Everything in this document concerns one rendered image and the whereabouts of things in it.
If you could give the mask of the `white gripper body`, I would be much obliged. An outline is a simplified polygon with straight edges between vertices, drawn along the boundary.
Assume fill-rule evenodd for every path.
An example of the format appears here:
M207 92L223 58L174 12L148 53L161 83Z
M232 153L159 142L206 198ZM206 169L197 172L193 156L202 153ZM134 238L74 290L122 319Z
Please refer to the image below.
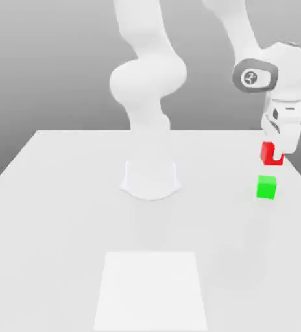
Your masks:
M300 137L301 99L285 101L266 98L261 128L268 136Z

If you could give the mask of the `small red cube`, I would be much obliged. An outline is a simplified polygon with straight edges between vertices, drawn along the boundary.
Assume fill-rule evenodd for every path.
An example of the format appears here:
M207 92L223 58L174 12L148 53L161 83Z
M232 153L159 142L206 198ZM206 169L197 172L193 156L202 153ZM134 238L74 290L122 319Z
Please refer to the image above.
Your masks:
M272 165L272 166L283 165L285 154L282 154L280 159L276 160L274 159L274 149L275 146L272 142L264 141L262 143L260 158L264 165Z

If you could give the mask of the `small green cube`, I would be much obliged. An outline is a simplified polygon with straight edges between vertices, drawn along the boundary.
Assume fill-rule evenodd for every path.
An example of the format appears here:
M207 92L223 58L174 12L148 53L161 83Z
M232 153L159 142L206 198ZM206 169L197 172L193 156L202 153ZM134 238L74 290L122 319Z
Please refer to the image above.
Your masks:
M275 176L258 176L256 197L273 200L276 194L277 182Z

